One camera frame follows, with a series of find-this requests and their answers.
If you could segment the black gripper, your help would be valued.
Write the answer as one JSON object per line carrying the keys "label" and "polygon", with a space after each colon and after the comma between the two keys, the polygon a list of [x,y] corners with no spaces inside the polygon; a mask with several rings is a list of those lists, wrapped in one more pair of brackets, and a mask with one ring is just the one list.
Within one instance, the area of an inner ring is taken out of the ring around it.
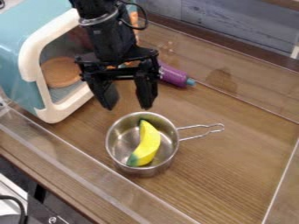
{"label": "black gripper", "polygon": [[118,93],[112,81],[133,80],[140,107],[149,109],[157,96],[159,52],[136,43],[126,10],[78,10],[78,26],[88,34],[92,52],[76,57],[81,79],[101,106],[112,110]]}

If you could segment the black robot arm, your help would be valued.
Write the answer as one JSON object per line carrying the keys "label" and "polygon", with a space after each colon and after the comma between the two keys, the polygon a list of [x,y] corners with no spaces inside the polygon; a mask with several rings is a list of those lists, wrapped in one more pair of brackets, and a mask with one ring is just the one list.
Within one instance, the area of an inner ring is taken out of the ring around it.
{"label": "black robot arm", "polygon": [[92,52],[74,58],[81,80],[105,109],[118,100],[114,81],[132,80],[140,107],[149,109],[157,96],[159,52],[136,43],[124,0],[69,0],[78,25],[88,34]]}

